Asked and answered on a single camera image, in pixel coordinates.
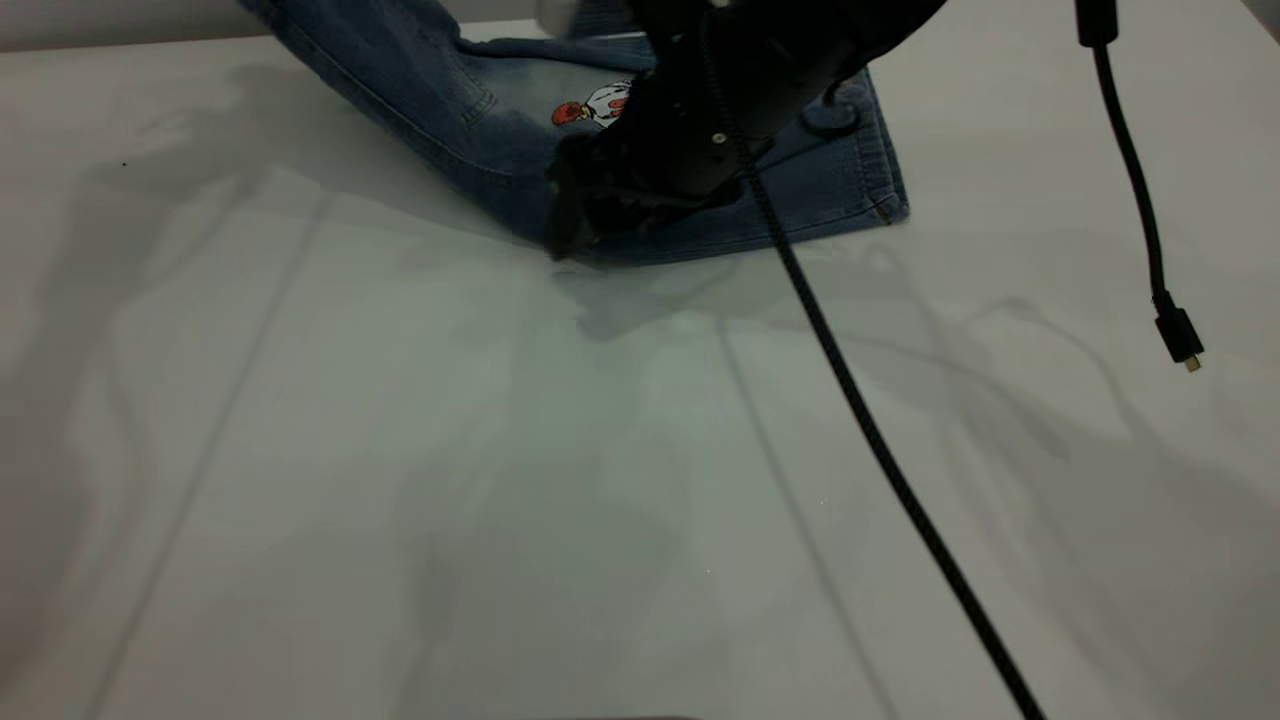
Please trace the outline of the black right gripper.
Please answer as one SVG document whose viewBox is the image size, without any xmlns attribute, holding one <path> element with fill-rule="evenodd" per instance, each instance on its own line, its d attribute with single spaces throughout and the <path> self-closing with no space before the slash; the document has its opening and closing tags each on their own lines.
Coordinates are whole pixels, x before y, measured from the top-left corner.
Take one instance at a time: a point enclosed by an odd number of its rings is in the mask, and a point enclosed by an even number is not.
<svg viewBox="0 0 1280 720">
<path fill-rule="evenodd" d="M 735 205 L 741 188 L 716 190 L 736 169 L 736 141 L 759 151 L 829 82 L 828 42 L 682 45 L 635 85 L 600 140 L 556 146 L 545 173 L 552 191 L 545 249 L 559 261 L 602 241 L 650 234 Z M 623 192 L 627 167 L 658 193 Z"/>
</svg>

